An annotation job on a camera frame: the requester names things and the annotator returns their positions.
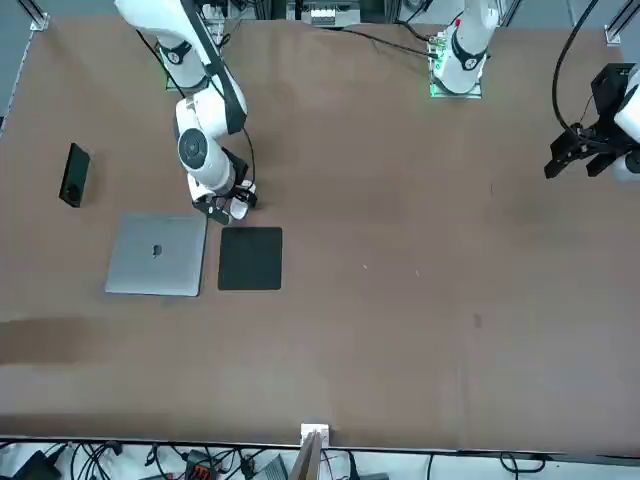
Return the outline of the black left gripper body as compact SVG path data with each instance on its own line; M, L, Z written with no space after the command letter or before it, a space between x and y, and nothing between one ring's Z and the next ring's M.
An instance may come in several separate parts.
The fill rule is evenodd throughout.
M625 145L630 137L617 126L614 116L625 96L632 63L608 63L591 82L591 90L598 115L592 128L598 140L613 145Z

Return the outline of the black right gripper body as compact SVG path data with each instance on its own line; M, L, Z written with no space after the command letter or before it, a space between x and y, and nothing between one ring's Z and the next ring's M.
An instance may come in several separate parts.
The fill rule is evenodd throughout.
M222 149L226 163L223 168L223 177L219 185L214 189L217 197L233 197L243 187L248 164L227 148Z

